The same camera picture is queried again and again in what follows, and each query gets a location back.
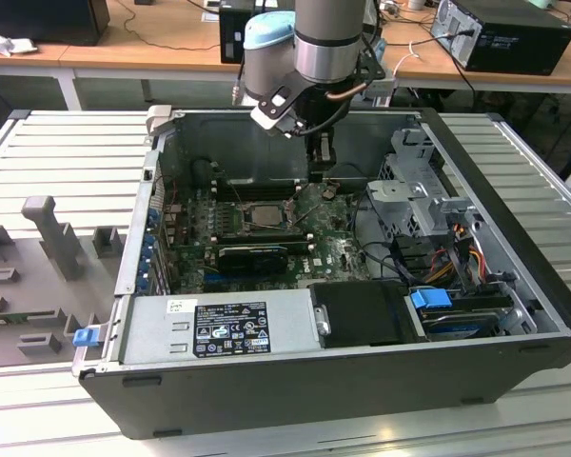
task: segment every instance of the red wire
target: red wire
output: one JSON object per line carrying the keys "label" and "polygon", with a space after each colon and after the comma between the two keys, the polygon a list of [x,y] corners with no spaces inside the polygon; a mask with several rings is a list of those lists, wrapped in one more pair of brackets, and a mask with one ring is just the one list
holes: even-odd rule
{"label": "red wire", "polygon": [[438,250],[434,256],[431,258],[431,270],[429,271],[430,273],[434,272],[434,269],[436,268],[436,260],[438,260],[438,256],[440,254],[442,254],[443,252],[446,252],[446,249],[440,249]]}

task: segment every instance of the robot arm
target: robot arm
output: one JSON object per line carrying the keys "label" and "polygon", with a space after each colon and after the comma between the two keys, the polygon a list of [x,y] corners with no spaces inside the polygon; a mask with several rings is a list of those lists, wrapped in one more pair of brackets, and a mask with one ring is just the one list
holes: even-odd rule
{"label": "robot arm", "polygon": [[305,138],[312,178],[318,173],[321,179],[336,163],[332,126],[346,116],[353,96],[384,78],[371,47],[379,34],[379,2],[371,1],[377,19],[367,39],[366,0],[297,0],[293,70],[252,112],[266,130]]}

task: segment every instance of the warning label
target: warning label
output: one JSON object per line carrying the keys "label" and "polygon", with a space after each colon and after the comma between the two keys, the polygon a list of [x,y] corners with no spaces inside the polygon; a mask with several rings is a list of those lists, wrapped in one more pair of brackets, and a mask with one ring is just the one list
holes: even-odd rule
{"label": "warning label", "polygon": [[198,306],[193,353],[199,358],[270,352],[266,303]]}

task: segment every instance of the wooden desk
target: wooden desk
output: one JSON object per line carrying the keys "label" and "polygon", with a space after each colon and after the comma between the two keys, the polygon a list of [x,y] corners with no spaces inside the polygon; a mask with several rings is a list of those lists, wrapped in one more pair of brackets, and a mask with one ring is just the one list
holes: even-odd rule
{"label": "wooden desk", "polygon": [[[95,47],[40,45],[40,52],[11,58],[0,56],[0,74],[47,76],[56,78],[68,109],[81,109],[74,81],[76,78],[138,79],[143,89],[148,80],[232,81],[237,65],[220,63],[220,36],[217,23],[201,22],[202,11],[184,0],[157,0],[152,6],[136,6],[133,0],[108,0],[110,23]],[[209,50],[169,50],[149,46],[142,38],[157,45],[175,48],[211,48]],[[571,9],[561,2],[559,8]],[[427,18],[433,10],[405,13],[412,20]],[[429,38],[416,24],[390,22],[384,28],[387,43],[408,43]],[[415,47],[421,59],[409,58],[398,71],[398,86],[428,89],[468,89],[450,57],[437,43]],[[389,47],[384,61],[394,68],[407,47]],[[571,45],[551,76],[498,73],[466,74],[475,89],[522,92],[571,93]]]}
{"label": "wooden desk", "polygon": [[[560,10],[570,10],[571,4],[559,3]],[[404,17],[420,21],[427,17],[430,9],[415,13],[405,13]],[[383,37],[387,41],[384,62],[391,69],[408,54],[408,47],[389,47],[391,43],[409,43],[422,41],[431,36],[419,25],[389,23]],[[416,46],[414,50],[421,59],[410,57],[398,70],[399,86],[436,89],[468,89],[448,53],[436,42]],[[466,72],[474,89],[503,90],[520,92],[562,92],[571,93],[571,44],[550,76],[531,76],[521,74]]]}
{"label": "wooden desk", "polygon": [[[208,50],[169,50],[150,43]],[[220,32],[217,22],[201,22],[202,11],[184,0],[158,0],[152,6],[133,5],[133,0],[108,0],[110,23],[96,47],[69,47],[62,66],[72,68],[188,70],[235,72],[237,65],[220,63]]]}

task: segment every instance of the white power cable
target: white power cable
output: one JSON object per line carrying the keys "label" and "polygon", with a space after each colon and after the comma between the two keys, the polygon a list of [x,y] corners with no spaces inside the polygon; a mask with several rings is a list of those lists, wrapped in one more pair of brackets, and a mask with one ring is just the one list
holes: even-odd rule
{"label": "white power cable", "polygon": [[425,43],[431,43],[434,41],[438,41],[442,38],[452,38],[453,35],[450,33],[446,33],[444,35],[440,35],[440,36],[436,36],[434,39],[427,41],[427,40],[423,40],[423,41],[411,41],[410,43],[408,43],[408,54],[403,56],[400,61],[396,64],[396,66],[393,68],[393,90],[391,91],[391,94],[387,97],[386,99],[386,105],[389,107],[391,105],[391,99],[393,98],[393,94],[395,93],[396,88],[398,87],[398,70],[400,69],[400,67],[402,66],[402,64],[405,62],[405,60],[408,57],[415,57],[417,59],[421,59],[421,56],[415,52],[415,50],[412,49],[412,47],[414,45],[420,45],[420,44],[425,44]]}

